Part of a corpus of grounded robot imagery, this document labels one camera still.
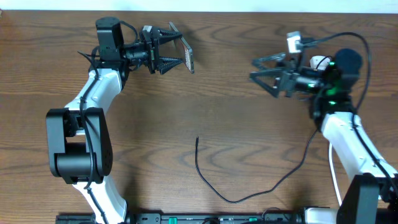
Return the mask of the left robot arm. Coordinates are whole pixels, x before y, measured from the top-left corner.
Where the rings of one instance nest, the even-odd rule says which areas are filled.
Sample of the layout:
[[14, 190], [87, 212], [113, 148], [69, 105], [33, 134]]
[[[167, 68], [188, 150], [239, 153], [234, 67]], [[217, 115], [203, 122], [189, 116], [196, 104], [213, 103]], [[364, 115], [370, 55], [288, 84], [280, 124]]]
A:
[[162, 57], [159, 47], [183, 38], [173, 23], [168, 29], [144, 26], [125, 43], [122, 26], [134, 26], [117, 17], [96, 21], [98, 45], [83, 54], [90, 67], [88, 80], [63, 108], [47, 112], [45, 122], [49, 167], [86, 199], [91, 215], [58, 215], [56, 223], [132, 223], [126, 200], [118, 192], [111, 169], [113, 149], [105, 114], [124, 89], [128, 76], [139, 67], [165, 74], [183, 63], [182, 58]]

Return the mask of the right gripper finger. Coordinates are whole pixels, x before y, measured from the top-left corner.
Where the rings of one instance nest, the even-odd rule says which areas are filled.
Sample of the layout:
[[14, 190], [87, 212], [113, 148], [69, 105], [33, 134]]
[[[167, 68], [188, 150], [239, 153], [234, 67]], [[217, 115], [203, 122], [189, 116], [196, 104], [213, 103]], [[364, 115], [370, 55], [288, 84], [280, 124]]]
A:
[[255, 58], [252, 60], [252, 65], [259, 70], [266, 70], [273, 67], [278, 67], [284, 64], [286, 53], [268, 55], [265, 57]]
[[267, 69], [251, 72], [250, 79], [268, 92], [271, 96], [277, 98], [279, 95], [280, 76], [282, 71], [279, 69]]

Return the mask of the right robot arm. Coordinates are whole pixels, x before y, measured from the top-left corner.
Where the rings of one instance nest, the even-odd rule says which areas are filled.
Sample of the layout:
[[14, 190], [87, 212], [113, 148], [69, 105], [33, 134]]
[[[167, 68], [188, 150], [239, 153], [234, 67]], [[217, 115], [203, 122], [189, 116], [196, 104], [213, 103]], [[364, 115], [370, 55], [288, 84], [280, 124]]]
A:
[[257, 58], [250, 78], [277, 97], [309, 93], [310, 117], [337, 153], [350, 180], [338, 208], [307, 207], [292, 223], [397, 223], [397, 170], [369, 139], [351, 100], [363, 64], [359, 53], [341, 49], [324, 69], [302, 67], [285, 54]]

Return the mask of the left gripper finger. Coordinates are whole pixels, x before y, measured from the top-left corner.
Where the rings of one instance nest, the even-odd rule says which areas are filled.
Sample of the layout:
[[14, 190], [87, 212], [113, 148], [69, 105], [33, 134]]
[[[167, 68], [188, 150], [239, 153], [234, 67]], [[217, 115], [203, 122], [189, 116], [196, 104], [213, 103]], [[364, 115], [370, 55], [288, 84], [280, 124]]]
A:
[[159, 44], [165, 44], [170, 41], [181, 38], [183, 35], [179, 31], [158, 29], [158, 41]]
[[183, 63], [182, 58], [175, 58], [175, 57], [160, 57], [159, 64], [158, 64], [158, 71], [161, 75], [167, 73], [172, 68], [176, 67]]

